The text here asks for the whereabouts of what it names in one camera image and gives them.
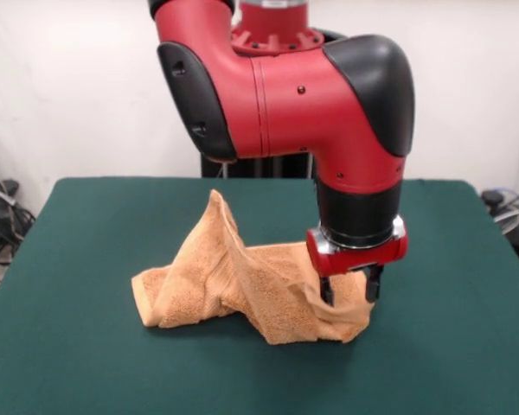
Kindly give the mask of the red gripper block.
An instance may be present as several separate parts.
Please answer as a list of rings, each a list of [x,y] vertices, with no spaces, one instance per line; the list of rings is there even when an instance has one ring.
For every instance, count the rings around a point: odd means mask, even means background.
[[[312,266],[320,277],[320,297],[330,307],[335,306],[331,276],[365,267],[368,267],[365,298],[369,303],[375,303],[380,297],[384,265],[402,259],[408,246],[407,229],[401,217],[394,218],[390,238],[378,246],[339,246],[325,237],[320,227],[309,229],[305,241]]]

